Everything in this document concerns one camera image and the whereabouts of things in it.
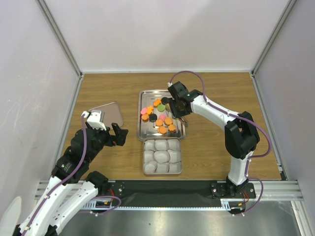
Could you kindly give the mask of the orange round sandwich cookie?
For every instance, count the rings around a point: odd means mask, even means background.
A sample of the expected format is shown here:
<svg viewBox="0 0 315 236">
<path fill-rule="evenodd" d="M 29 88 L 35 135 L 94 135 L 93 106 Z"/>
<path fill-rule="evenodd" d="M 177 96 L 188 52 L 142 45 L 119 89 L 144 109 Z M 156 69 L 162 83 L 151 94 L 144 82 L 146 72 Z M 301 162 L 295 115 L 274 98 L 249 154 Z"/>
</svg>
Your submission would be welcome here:
<svg viewBox="0 0 315 236">
<path fill-rule="evenodd" d="M 160 126 L 158 129 L 157 129 L 158 133 L 160 134 L 166 134 L 167 133 L 167 128 L 164 127 L 164 126 Z"/>
</svg>

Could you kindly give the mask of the orange round dotted cookie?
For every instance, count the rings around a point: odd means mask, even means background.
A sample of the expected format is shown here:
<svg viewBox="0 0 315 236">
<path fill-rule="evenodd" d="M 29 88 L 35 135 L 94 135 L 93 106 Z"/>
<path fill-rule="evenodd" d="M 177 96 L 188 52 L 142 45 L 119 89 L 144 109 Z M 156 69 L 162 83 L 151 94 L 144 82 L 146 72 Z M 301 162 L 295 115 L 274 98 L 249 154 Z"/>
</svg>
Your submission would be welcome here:
<svg viewBox="0 0 315 236">
<path fill-rule="evenodd" d="M 173 124 L 173 118 L 172 118 L 172 117 L 166 117 L 166 118 L 164 119 L 164 123 L 165 123 L 167 126 Z"/>
</svg>

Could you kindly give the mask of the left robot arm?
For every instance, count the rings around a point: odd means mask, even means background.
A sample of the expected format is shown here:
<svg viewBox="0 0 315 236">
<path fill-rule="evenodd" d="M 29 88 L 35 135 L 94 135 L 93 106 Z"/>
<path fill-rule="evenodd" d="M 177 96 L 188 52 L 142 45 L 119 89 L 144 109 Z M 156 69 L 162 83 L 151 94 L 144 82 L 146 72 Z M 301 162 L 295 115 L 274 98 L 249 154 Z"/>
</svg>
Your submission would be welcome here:
<svg viewBox="0 0 315 236">
<path fill-rule="evenodd" d="M 125 144 L 128 130 L 121 129 L 116 123 L 103 130 L 94 129 L 85 121 L 82 126 L 57 161 L 35 208 L 23 223 L 15 227 L 13 235 L 58 236 L 86 203 L 106 196 L 110 186 L 108 178 L 94 171 L 88 174 L 76 193 L 66 199 L 104 147 Z"/>
</svg>

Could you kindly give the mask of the metal tongs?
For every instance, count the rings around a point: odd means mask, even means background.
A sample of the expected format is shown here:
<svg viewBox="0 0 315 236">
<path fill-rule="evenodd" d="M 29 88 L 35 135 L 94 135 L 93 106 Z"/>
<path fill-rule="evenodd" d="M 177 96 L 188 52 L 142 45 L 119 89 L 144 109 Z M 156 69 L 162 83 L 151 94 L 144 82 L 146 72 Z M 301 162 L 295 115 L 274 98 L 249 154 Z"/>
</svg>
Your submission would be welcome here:
<svg viewBox="0 0 315 236">
<path fill-rule="evenodd" d="M 188 121 L 187 121 L 187 119 L 185 118 L 185 117 L 180 117 L 180 118 L 177 118 L 179 121 L 180 121 L 180 123 L 185 127 L 185 128 L 188 128 Z"/>
</svg>

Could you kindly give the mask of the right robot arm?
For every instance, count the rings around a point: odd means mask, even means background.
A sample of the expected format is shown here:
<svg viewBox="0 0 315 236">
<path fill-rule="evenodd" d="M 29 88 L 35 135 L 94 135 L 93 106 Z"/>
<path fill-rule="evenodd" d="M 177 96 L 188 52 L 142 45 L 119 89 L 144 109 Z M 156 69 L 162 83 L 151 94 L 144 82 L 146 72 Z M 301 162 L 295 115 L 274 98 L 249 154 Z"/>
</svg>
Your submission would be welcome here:
<svg viewBox="0 0 315 236">
<path fill-rule="evenodd" d="M 181 118 L 194 113 L 223 130 L 225 148 L 231 155 L 226 190 L 229 196 L 239 197 L 248 183 L 249 158 L 260 141 L 251 114 L 239 114 L 224 108 L 196 89 L 189 91 L 181 82 L 169 83 L 168 91 L 172 96 L 168 104 L 173 117 Z"/>
</svg>

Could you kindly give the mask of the pink round cookie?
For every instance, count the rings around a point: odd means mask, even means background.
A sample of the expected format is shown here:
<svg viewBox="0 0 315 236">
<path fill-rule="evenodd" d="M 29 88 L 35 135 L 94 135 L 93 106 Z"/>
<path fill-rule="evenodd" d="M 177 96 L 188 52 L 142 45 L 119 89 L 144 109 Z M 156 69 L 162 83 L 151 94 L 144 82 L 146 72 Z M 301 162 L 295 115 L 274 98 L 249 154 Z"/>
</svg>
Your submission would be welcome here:
<svg viewBox="0 0 315 236">
<path fill-rule="evenodd" d="M 165 117 L 166 117 L 165 115 L 160 115 L 158 118 L 161 119 L 161 120 L 164 120 Z"/>
</svg>

